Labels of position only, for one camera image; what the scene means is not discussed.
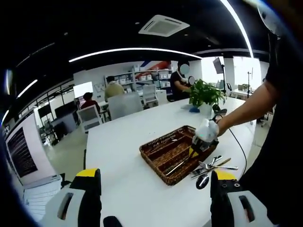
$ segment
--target air conditioner vent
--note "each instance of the air conditioner vent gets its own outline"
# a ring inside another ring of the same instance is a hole
[[[155,15],[143,26],[139,34],[169,37],[187,27],[189,27],[189,24],[182,21],[162,15]]]

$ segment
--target black ceiling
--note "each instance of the black ceiling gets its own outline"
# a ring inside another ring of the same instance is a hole
[[[246,28],[252,48],[268,51],[267,30],[256,10],[239,0],[229,2]],[[22,100],[13,102],[14,106],[27,104],[36,95],[83,69],[119,62],[180,58],[166,52],[127,51],[68,63],[68,60],[84,54],[126,47],[155,47],[187,53],[246,48],[237,24],[219,0],[22,4],[7,5],[2,7],[2,12],[0,23],[5,32],[1,49],[5,53],[2,56],[6,56],[2,61],[4,68],[14,70],[17,94],[38,79],[31,92],[26,92]],[[190,27],[167,38],[138,34],[141,27],[157,14],[181,20]]]

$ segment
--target black cable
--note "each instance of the black cable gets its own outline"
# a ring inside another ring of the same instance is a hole
[[[216,116],[220,116],[220,117],[223,118],[223,116],[222,116],[221,114],[216,114],[216,115],[213,117],[213,119],[212,119],[212,120],[214,120],[214,122],[216,122],[216,120],[215,120],[215,119],[216,119]],[[243,175],[245,174],[245,171],[246,171],[246,168],[247,168],[247,158],[246,158],[246,155],[245,155],[245,153],[244,153],[244,150],[243,150],[241,144],[239,143],[238,139],[237,139],[236,136],[233,134],[233,132],[231,131],[231,129],[229,129],[229,131],[231,132],[231,134],[233,135],[233,137],[236,139],[238,145],[240,146],[240,148],[241,148],[241,150],[242,150],[242,153],[243,153],[243,155],[244,155],[244,158],[245,158],[245,168],[244,168],[244,172],[243,172],[243,174],[242,174],[242,176],[243,176]]]

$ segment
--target woven basket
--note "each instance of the woven basket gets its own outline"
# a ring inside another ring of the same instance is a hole
[[[167,185],[175,185],[181,181],[197,168],[199,160],[204,161],[217,147],[218,141],[214,141],[208,150],[187,160],[195,130],[193,127],[183,126],[140,146],[143,159]],[[165,175],[183,161],[186,162],[173,173]]]

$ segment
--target black shirt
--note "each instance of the black shirt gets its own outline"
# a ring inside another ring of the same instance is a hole
[[[186,93],[186,92],[182,92],[181,90],[179,90],[176,85],[175,85],[175,81],[179,81],[181,85],[186,85],[185,82],[182,81],[181,77],[182,78],[185,78],[185,76],[183,74],[178,74],[177,71],[173,72],[169,81],[170,81],[170,88],[171,88],[171,91],[172,91],[172,95],[173,95],[173,98],[174,100],[181,100],[181,99],[184,99],[184,98],[189,98],[189,94]]]
[[[277,59],[271,59],[266,75],[266,80],[280,94],[275,114],[258,158],[240,183],[267,207],[267,215],[274,224],[292,226],[291,222],[299,211],[295,202],[299,194],[295,189],[301,186],[297,177],[302,171],[292,166],[300,163],[302,150],[296,139],[302,134],[298,126],[301,119],[294,118],[301,105],[298,90],[302,86],[294,83],[301,77],[302,63],[286,40],[279,41],[278,45]]]

